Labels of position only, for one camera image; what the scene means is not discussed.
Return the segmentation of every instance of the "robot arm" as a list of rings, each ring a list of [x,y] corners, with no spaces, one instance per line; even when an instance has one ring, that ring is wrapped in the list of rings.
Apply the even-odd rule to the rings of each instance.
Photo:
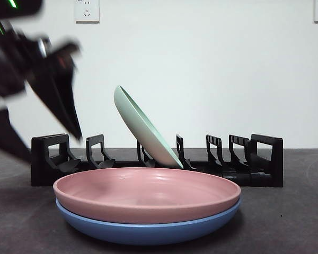
[[[0,0],[0,19],[35,14],[42,0]],[[78,45],[68,42],[52,49],[48,38],[28,39],[0,22],[0,97],[19,93],[28,81],[31,88],[62,125],[77,139],[82,134],[75,111],[72,54]],[[0,111],[0,148],[30,161],[30,153],[12,128],[8,110]]]

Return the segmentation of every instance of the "black dish rack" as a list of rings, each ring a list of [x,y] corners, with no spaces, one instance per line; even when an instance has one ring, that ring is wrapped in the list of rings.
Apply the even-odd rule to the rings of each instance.
[[[223,159],[221,138],[206,135],[207,161],[190,161],[184,155],[184,141],[176,135],[178,158],[183,164],[183,170],[192,170],[229,179],[240,186],[252,187],[282,187],[283,186],[283,141],[281,138],[265,135],[251,135],[251,139],[229,135],[230,161]],[[257,143],[272,146],[271,159],[257,155]],[[59,145],[59,155],[49,156],[49,147]],[[92,146],[100,144],[103,161],[95,161],[92,156]],[[239,159],[233,149],[233,144],[244,147],[245,161]],[[210,146],[216,146],[213,154]],[[116,161],[111,158],[104,147],[104,135],[96,135],[86,139],[87,161],[75,158],[69,148],[67,134],[55,134],[32,138],[32,186],[52,186],[57,179],[80,171],[120,168],[120,167],[163,167],[155,161],[137,142],[137,161]]]

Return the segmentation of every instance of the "table surface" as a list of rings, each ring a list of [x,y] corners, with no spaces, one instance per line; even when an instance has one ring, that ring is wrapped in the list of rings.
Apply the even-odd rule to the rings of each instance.
[[[85,150],[73,149],[79,158]],[[108,149],[136,160],[134,149]],[[260,150],[262,155],[267,149]],[[207,160],[204,149],[186,149]],[[30,166],[0,151],[0,254],[318,253],[318,149],[284,150],[284,187],[242,187],[240,209],[205,237],[167,246],[122,246],[90,238],[65,222],[51,187],[30,186]]]

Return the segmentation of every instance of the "plate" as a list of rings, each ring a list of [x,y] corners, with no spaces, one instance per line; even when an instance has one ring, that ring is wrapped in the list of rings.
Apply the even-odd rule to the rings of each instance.
[[[53,188],[71,212],[134,224],[208,217],[233,206],[241,193],[237,184],[225,178],[167,168],[84,171],[58,179]]]
[[[56,204],[65,220],[91,237],[120,244],[163,245],[189,241],[210,234],[225,225],[236,213],[241,200],[230,209],[203,219],[165,224],[121,224],[88,219]]]
[[[114,91],[114,103],[127,127],[153,159],[168,168],[183,168],[169,144],[121,86]]]

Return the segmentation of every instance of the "blue bowl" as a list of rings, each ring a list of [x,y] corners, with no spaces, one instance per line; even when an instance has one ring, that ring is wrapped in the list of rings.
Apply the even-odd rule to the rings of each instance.
[[[162,224],[122,224],[104,222],[79,216],[56,204],[65,220],[80,232],[91,237],[129,245],[163,245],[185,242],[202,237],[225,225],[236,213],[241,199],[230,209],[193,221]]]

